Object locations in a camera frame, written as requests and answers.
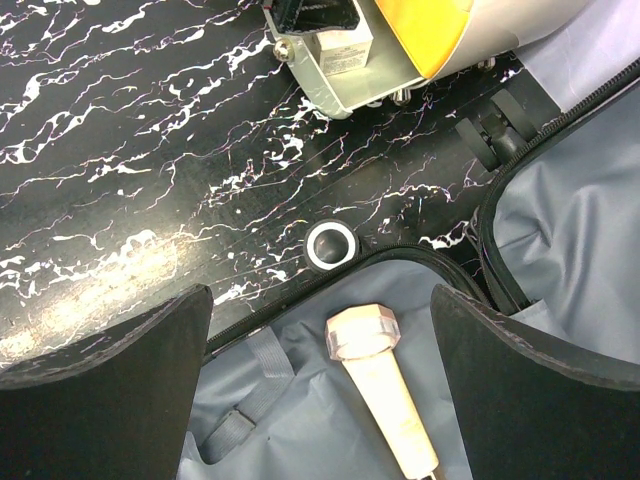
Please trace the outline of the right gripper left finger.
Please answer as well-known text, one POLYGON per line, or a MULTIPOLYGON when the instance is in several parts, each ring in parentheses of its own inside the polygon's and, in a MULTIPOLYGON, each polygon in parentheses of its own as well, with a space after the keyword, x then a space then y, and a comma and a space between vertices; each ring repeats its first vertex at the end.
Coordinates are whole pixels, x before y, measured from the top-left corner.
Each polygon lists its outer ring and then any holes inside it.
POLYGON ((174 478, 212 307, 194 285, 2 371, 2 478, 174 478))

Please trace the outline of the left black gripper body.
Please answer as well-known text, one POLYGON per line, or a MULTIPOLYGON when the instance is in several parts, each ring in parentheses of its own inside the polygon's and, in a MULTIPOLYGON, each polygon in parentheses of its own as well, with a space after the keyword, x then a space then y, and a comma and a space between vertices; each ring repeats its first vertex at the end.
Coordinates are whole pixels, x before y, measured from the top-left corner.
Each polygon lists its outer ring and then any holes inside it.
POLYGON ((361 20, 352 0, 265 0, 262 7, 284 35, 355 30, 361 20))

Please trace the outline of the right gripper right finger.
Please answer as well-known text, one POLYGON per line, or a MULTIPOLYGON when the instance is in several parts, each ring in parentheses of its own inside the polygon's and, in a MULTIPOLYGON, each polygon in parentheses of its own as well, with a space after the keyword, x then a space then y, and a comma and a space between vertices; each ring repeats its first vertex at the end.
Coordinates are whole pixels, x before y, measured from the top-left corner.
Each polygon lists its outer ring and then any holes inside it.
POLYGON ((636 479, 639 367, 447 285, 431 312, 476 479, 636 479))

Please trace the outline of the white small square box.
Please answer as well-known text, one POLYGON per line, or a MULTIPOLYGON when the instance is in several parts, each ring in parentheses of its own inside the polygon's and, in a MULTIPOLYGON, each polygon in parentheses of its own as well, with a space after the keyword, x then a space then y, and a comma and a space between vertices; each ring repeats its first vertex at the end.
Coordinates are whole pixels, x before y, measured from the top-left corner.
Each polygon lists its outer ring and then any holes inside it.
POLYGON ((364 68, 373 42, 371 33, 325 31, 314 35, 318 64, 327 75, 336 75, 364 68))

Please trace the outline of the beige cosmetic tube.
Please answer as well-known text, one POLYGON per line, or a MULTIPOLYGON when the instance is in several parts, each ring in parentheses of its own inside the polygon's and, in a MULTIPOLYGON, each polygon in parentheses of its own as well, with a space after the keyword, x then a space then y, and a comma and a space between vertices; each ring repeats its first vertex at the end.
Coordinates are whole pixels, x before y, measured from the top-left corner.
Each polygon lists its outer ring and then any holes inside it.
POLYGON ((392 351, 345 360, 356 388, 381 430, 403 475, 425 479, 439 458, 392 351))

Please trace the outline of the black white space suitcase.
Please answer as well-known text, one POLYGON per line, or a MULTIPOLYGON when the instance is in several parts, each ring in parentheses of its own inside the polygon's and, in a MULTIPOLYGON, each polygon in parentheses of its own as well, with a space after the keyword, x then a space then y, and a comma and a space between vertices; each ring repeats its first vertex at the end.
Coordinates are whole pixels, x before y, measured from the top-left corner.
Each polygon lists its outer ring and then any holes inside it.
POLYGON ((639 475, 639 66, 498 171, 471 241, 485 286, 397 244, 358 256, 213 338, 181 479, 399 479, 327 320, 378 303, 438 479, 639 475))

